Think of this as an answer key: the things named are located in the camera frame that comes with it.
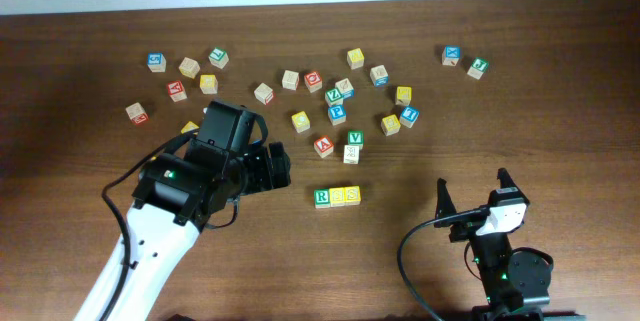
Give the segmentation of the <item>green R block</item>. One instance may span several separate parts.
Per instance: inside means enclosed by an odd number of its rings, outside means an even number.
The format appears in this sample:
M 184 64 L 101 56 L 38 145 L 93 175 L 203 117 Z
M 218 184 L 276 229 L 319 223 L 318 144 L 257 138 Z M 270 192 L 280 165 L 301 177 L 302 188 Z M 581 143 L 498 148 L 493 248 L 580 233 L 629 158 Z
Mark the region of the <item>green R block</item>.
M 316 209 L 330 208 L 330 193 L 328 189 L 316 189 L 314 191 L 314 205 Z

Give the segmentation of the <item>yellow block with brown picture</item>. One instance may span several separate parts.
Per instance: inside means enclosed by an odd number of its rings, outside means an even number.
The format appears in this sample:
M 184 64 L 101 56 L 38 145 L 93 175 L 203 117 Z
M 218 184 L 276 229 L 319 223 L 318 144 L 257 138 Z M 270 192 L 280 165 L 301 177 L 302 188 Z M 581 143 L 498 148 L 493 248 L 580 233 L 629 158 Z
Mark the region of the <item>yellow block with brown picture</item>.
M 409 106 L 412 100 L 412 88 L 408 86 L 398 86 L 395 94 L 395 104 Z

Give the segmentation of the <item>blue P block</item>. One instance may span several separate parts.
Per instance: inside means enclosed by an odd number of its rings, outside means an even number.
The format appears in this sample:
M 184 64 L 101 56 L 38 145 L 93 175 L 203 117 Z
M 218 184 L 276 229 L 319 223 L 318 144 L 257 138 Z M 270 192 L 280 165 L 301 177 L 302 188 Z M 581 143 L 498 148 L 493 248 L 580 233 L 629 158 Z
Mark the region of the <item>blue P block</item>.
M 346 111 L 342 105 L 333 105 L 328 108 L 328 117 L 333 126 L 346 121 Z

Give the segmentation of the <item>yellow C block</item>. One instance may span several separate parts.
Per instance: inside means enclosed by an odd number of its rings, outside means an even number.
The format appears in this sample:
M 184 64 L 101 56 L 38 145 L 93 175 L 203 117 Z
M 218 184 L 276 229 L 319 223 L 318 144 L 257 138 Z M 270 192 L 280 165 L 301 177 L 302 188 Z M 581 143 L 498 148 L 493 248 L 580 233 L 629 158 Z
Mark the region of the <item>yellow C block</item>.
M 302 133 L 311 127 L 310 119 L 305 111 L 300 111 L 291 116 L 292 124 L 297 133 Z

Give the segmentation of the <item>yellow O block middle left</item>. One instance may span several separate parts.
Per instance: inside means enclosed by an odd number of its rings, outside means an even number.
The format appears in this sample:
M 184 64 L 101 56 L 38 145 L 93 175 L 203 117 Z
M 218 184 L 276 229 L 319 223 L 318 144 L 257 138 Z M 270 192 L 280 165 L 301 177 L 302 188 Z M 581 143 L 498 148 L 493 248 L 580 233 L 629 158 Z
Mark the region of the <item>yellow O block middle left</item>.
M 183 126 L 181 133 L 185 134 L 187 132 L 197 130 L 198 128 L 199 126 L 195 122 L 189 121 Z

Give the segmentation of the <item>red Y block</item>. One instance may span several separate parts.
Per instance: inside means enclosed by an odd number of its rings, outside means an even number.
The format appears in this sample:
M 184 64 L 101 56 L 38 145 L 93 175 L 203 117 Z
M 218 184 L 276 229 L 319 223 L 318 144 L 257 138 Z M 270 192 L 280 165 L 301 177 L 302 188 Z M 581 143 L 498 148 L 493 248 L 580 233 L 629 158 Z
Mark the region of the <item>red Y block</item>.
M 179 102 L 187 99 L 184 85 L 181 81 L 173 81 L 167 84 L 167 92 L 173 102 Z

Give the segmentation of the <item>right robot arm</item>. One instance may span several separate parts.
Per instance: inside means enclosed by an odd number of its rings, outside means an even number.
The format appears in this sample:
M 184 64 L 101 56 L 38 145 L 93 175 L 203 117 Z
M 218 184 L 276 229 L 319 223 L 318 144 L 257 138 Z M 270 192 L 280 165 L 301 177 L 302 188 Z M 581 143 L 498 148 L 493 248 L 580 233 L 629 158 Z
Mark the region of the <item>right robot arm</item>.
M 452 243 L 466 242 L 473 252 L 487 304 L 471 311 L 473 320 L 542 320 L 550 303 L 553 258 L 536 249 L 514 249 L 509 235 L 524 224 L 529 199 L 508 171 L 497 172 L 500 187 L 486 204 L 458 212 L 446 181 L 437 181 L 437 228 L 449 228 Z

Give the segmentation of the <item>blue D side block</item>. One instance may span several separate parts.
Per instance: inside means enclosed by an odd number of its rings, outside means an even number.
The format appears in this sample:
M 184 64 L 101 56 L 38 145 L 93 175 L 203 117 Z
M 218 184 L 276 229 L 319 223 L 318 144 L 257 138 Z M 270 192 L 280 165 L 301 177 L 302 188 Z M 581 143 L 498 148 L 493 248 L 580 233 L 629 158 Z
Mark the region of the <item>blue D side block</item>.
M 370 69 L 370 78 L 375 87 L 381 87 L 389 82 L 389 75 L 384 65 L 374 66 Z

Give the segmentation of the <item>yellow S block front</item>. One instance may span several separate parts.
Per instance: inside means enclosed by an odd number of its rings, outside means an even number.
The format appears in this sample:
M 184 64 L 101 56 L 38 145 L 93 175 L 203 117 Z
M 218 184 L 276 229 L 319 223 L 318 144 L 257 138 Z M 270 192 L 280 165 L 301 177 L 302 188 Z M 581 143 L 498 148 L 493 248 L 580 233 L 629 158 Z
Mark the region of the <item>yellow S block front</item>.
M 329 201 L 331 207 L 341 207 L 346 205 L 346 193 L 344 187 L 330 188 Z

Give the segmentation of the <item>yellow s block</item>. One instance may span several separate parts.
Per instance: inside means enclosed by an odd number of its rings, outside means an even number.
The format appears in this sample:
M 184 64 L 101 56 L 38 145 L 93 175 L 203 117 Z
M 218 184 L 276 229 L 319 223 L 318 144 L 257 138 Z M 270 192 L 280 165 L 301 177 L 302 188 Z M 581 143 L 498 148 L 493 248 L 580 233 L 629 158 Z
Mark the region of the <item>yellow s block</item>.
M 330 188 L 329 201 L 331 207 L 341 207 L 346 205 L 346 193 L 344 187 Z
M 345 187 L 344 191 L 346 205 L 359 205 L 361 203 L 362 197 L 359 186 Z

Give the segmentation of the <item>green V block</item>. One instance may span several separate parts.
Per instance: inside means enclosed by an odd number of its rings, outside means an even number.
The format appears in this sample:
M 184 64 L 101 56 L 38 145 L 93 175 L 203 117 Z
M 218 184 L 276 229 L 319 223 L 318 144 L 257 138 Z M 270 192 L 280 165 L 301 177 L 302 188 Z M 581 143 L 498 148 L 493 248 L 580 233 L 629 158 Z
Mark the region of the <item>green V block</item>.
M 350 146 L 357 146 L 360 150 L 364 147 L 364 134 L 362 131 L 349 131 L 347 134 L 347 143 Z

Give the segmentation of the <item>blue X block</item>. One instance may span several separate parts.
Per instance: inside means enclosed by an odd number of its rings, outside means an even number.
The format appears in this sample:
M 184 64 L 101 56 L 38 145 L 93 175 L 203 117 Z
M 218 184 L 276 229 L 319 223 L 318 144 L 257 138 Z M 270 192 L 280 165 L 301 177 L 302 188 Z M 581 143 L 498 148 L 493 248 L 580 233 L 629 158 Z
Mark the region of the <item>blue X block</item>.
M 446 45 L 443 49 L 441 62 L 444 66 L 456 66 L 461 59 L 459 46 Z

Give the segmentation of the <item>red side block far left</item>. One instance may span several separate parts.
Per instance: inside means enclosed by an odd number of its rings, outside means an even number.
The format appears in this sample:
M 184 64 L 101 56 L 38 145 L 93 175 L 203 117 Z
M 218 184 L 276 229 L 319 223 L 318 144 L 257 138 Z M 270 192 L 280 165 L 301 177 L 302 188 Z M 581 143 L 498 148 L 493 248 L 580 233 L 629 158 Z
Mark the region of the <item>red side block far left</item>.
M 139 102 L 127 106 L 125 111 L 130 121 L 135 125 L 142 124 L 149 120 L 148 114 Z

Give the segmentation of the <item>green J block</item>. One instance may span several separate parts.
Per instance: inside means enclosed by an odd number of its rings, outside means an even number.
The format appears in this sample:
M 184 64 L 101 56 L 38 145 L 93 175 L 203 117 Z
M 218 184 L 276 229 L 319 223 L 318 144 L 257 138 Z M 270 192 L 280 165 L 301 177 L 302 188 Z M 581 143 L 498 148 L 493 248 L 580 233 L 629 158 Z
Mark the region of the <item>green J block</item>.
M 486 60 L 476 57 L 472 61 L 467 71 L 467 75 L 471 76 L 476 80 L 480 80 L 481 77 L 486 73 L 488 67 L 489 67 L 489 63 Z

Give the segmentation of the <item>green Z block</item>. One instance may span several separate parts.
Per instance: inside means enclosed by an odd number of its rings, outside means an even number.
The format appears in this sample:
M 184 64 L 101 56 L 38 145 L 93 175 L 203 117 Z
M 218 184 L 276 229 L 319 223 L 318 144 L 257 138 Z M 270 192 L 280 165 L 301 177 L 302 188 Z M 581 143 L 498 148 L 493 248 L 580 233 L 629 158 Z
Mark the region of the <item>green Z block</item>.
M 342 105 L 344 98 L 337 88 L 329 89 L 325 92 L 325 101 L 329 107 Z

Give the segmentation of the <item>plain wooden block upper left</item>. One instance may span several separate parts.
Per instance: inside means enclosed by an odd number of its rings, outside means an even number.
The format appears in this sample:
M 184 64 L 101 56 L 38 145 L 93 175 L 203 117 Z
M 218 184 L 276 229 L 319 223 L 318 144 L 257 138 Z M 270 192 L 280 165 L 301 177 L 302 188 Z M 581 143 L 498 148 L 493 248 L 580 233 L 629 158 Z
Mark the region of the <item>plain wooden block upper left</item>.
M 185 57 L 181 61 L 178 69 L 183 76 L 191 79 L 195 79 L 198 73 L 200 72 L 200 65 L 196 60 L 191 59 L 189 57 Z

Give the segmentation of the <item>red Q block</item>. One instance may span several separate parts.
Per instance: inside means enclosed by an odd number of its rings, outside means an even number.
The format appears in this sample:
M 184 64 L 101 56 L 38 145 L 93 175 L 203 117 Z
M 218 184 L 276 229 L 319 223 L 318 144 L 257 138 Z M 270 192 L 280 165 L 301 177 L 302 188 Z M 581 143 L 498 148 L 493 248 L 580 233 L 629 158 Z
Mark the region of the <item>red Q block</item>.
M 310 93 L 322 89 L 323 79 L 317 71 L 311 71 L 304 75 L 304 83 Z

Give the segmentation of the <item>yellow E block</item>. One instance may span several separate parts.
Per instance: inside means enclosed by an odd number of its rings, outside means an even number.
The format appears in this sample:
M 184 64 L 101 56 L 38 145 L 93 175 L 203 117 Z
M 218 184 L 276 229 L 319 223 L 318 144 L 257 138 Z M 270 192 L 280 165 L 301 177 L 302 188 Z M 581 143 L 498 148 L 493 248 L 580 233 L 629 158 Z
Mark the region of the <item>yellow E block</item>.
M 401 124 L 395 114 L 385 116 L 381 120 L 381 129 L 385 136 L 391 136 L 399 132 Z

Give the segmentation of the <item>yellow top far block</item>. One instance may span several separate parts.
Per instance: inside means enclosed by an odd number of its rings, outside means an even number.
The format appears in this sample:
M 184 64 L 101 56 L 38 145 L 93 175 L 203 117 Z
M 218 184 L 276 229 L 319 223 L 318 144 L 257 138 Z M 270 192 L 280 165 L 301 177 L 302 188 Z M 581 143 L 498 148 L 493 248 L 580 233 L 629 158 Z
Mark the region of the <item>yellow top far block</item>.
M 347 63 L 351 70 L 355 70 L 364 66 L 365 57 L 360 48 L 347 51 Z

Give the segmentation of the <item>blue T block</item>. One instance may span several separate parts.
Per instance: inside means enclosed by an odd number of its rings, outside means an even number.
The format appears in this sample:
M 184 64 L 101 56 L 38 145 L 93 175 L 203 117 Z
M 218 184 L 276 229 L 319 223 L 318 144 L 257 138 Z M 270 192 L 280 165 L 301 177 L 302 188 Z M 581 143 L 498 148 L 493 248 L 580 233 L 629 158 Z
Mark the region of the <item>blue T block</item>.
M 417 109 L 411 106 L 406 106 L 400 114 L 400 117 L 399 117 L 400 124 L 407 128 L 412 128 L 415 122 L 417 121 L 419 115 L 420 115 L 420 112 Z

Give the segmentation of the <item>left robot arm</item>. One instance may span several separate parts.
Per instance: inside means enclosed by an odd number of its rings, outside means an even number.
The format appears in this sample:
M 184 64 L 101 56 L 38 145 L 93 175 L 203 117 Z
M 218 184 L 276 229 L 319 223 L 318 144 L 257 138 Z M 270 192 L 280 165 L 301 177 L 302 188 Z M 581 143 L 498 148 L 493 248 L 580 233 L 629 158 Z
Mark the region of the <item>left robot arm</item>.
M 146 319 L 180 260 L 215 227 L 213 214 L 243 196 L 289 186 L 290 158 L 267 136 L 261 115 L 213 101 L 199 128 L 139 161 L 128 212 L 105 201 L 121 236 L 77 319 Z

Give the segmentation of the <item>green L block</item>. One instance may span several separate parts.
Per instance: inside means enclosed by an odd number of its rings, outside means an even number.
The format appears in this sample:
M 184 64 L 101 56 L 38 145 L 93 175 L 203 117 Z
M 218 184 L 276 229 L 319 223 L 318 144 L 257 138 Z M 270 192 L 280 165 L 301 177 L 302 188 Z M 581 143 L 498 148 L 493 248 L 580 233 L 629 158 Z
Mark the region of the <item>green L block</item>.
M 210 52 L 208 59 L 213 66 L 224 69 L 229 62 L 229 55 L 224 49 L 215 47 Z

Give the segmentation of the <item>blue L side block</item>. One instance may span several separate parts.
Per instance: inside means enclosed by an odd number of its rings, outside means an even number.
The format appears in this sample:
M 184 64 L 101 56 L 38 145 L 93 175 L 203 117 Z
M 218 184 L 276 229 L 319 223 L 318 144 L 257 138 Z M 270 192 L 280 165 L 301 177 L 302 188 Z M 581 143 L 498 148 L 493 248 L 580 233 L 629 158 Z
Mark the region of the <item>blue L side block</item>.
M 349 99 L 354 96 L 354 87 L 348 78 L 336 82 L 335 87 L 344 99 Z

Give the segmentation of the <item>blue S block far left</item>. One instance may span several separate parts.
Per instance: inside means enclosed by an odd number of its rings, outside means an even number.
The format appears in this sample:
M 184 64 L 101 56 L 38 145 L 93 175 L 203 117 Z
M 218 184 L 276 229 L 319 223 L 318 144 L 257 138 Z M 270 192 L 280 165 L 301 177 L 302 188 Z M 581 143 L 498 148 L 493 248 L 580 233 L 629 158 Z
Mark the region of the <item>blue S block far left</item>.
M 147 55 L 147 66 L 153 73 L 166 71 L 167 61 L 162 53 L 149 53 Z

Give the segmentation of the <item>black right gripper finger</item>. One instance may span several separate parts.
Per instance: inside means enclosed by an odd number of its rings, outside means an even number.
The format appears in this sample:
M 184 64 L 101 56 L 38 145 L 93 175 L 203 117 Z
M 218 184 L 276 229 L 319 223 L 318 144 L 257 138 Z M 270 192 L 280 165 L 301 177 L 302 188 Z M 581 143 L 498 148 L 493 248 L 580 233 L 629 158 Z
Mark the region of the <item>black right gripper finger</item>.
M 446 184 L 447 182 L 443 178 L 437 180 L 436 219 L 442 219 L 457 213 Z
M 511 178 L 506 168 L 499 168 L 497 171 L 497 179 L 501 189 L 516 190 L 517 185 Z

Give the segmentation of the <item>yellow G block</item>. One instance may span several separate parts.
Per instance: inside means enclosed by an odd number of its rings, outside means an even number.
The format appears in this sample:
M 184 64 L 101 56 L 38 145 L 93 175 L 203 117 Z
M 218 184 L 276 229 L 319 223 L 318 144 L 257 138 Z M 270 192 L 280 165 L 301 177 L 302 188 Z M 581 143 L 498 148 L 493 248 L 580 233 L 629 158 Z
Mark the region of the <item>yellow G block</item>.
M 218 93 L 218 80 L 214 74 L 202 74 L 199 87 L 203 94 L 212 95 Z

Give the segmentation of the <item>plain wooden picture block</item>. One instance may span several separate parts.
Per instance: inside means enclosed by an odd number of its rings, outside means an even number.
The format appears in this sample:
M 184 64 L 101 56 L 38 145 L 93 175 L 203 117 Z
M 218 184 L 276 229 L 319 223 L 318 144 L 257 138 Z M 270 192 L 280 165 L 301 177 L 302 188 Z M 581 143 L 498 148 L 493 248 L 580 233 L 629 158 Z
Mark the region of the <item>plain wooden picture block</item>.
M 345 145 L 343 162 L 345 164 L 358 164 L 360 159 L 360 148 L 357 145 Z

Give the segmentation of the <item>red I side block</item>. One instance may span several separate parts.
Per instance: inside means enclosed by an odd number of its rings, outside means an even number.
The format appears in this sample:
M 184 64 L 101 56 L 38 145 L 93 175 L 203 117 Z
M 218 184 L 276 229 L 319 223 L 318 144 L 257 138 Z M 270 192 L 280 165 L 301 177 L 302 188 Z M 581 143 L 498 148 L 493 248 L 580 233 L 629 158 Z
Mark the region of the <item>red I side block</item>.
M 274 98 L 274 91 L 265 83 L 261 83 L 255 90 L 254 96 L 264 105 L 268 105 Z

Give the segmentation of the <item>red A block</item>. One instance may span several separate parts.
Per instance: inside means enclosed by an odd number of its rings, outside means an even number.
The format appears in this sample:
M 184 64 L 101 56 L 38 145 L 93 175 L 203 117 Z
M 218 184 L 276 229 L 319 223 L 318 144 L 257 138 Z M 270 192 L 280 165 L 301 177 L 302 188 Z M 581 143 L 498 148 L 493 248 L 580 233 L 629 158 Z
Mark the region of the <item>red A block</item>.
M 335 145 L 328 136 L 322 136 L 314 141 L 314 150 L 321 157 L 325 158 L 334 152 Z

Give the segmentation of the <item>red E side block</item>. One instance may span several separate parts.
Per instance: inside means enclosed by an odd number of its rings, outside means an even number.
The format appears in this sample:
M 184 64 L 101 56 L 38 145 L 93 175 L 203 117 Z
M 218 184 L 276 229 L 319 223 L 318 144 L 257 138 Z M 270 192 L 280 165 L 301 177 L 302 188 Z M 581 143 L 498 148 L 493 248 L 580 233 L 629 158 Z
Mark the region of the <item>red E side block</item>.
M 299 85 L 299 73 L 291 70 L 285 70 L 282 77 L 282 87 L 287 90 L 296 91 Z

